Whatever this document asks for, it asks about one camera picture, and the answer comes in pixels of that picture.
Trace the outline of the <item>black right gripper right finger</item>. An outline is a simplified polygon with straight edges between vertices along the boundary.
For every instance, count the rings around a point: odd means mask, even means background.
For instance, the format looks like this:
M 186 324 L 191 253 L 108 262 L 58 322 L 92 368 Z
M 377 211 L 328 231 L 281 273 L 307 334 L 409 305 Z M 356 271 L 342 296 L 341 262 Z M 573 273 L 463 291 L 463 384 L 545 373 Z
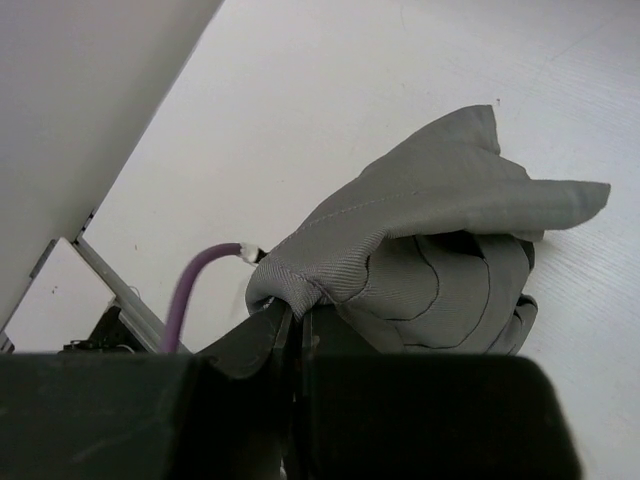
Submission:
M 375 349 L 334 307 L 317 307 L 301 320 L 304 355 L 374 355 Z

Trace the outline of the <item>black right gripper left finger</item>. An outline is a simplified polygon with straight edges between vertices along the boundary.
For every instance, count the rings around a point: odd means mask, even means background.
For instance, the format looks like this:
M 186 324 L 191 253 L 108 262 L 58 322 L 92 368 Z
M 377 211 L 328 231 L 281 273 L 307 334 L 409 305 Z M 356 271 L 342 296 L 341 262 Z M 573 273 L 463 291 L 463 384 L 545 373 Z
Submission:
M 271 299 L 227 334 L 197 353 L 218 373 L 230 380 L 245 380 L 256 375 L 269 360 L 289 306 Z

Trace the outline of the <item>grey pleated skirt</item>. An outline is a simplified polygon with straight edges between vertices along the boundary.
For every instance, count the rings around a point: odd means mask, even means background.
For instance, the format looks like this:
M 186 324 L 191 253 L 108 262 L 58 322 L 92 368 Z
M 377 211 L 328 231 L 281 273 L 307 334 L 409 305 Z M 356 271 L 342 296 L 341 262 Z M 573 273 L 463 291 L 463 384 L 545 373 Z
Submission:
M 535 180 L 500 150 L 493 109 L 413 133 L 324 200 L 261 260 L 250 312 L 329 305 L 382 352 L 516 354 L 538 312 L 535 245 L 607 204 L 606 183 Z

